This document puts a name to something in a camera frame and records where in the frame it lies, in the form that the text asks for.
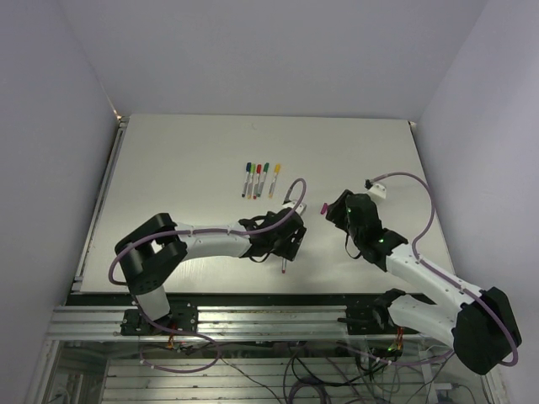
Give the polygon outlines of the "yellow-end white pen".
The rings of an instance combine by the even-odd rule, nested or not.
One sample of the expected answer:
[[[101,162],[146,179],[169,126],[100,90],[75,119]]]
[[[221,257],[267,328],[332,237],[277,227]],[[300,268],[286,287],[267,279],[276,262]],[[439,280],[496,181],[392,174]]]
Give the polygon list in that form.
[[[269,187],[269,194],[268,194],[270,199],[273,198],[273,195],[275,193],[275,185],[276,185],[278,176],[279,176],[279,173],[275,173],[275,170],[274,170],[272,181],[271,181],[271,184],[270,184],[270,187]]]

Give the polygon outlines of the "green-end white pen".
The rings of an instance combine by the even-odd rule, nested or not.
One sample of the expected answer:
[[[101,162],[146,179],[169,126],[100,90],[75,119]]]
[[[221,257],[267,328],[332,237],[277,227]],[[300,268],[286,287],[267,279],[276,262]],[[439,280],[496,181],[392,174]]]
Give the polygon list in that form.
[[[264,168],[263,168],[262,173],[260,174],[260,181],[259,181],[258,193],[257,193],[258,198],[262,197],[262,193],[263,193],[264,185],[265,185],[265,182],[266,182],[267,174],[268,174],[268,172],[265,173]]]

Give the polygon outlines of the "red-end white pen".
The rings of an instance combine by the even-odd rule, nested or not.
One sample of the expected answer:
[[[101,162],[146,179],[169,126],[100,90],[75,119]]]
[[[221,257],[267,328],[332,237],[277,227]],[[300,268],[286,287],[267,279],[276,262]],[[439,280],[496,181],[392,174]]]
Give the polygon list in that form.
[[[260,174],[261,173],[257,173],[257,169],[256,169],[256,173],[254,173],[254,178],[253,178],[253,192],[252,192],[252,198],[253,199],[257,199],[257,193],[258,193],[258,186],[259,186],[259,181],[260,181]]]

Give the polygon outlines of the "orange-end white pen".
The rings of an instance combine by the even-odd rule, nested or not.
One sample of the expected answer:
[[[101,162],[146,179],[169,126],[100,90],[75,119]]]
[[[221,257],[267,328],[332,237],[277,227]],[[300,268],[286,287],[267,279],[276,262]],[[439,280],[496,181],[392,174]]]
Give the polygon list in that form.
[[[247,192],[247,195],[246,195],[248,199],[251,199],[251,198],[252,198],[252,192],[253,192],[253,178],[254,178],[254,173],[251,173],[250,181],[249,181],[249,185],[248,185],[248,192]]]

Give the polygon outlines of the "blue-end white pen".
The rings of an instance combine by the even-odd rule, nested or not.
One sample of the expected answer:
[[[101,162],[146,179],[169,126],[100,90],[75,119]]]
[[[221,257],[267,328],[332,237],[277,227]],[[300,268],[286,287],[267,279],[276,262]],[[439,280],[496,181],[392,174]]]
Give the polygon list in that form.
[[[246,195],[247,195],[250,176],[251,176],[251,172],[247,171],[246,168],[245,168],[245,179],[243,181],[243,189],[242,189],[242,193],[241,193],[242,198],[245,198]]]

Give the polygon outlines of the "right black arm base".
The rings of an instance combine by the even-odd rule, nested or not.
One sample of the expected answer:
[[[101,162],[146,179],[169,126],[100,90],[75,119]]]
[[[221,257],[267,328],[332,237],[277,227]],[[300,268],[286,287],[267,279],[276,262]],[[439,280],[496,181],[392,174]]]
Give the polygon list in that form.
[[[397,298],[406,294],[403,290],[391,289],[376,296],[366,306],[348,306],[344,316],[339,317],[337,322],[346,326],[349,335],[397,332],[398,327],[392,321],[388,308]]]

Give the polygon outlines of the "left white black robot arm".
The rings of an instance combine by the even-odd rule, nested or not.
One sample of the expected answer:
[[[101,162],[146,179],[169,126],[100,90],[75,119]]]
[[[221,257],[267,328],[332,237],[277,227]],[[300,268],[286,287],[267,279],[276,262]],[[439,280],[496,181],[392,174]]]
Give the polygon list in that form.
[[[177,224],[170,214],[160,213],[116,244],[113,265],[121,266],[143,312],[143,326],[162,334],[172,322],[164,283],[181,263],[213,257],[262,263],[271,255],[292,261],[306,232],[301,215],[290,207],[217,228]]]

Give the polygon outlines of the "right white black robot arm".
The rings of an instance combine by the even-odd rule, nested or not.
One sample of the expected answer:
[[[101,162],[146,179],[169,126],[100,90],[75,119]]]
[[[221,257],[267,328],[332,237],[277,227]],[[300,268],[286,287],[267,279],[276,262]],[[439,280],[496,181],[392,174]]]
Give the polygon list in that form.
[[[371,323],[379,332],[412,329],[445,344],[469,370],[486,375],[497,365],[518,361],[522,338],[508,296],[449,274],[419,256],[414,245],[383,227],[369,194],[345,190],[325,217],[354,243],[359,258],[416,287],[424,303],[391,289],[371,305]]]

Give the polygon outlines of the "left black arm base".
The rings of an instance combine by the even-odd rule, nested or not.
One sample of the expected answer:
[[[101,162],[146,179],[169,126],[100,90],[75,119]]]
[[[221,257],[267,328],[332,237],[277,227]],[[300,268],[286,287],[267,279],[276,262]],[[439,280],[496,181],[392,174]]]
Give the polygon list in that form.
[[[191,304],[172,304],[171,311],[164,317],[154,320],[158,325],[184,332],[197,330],[199,313]],[[167,335],[168,332],[151,325],[138,309],[130,309],[124,312],[120,324],[121,336],[155,336]]]

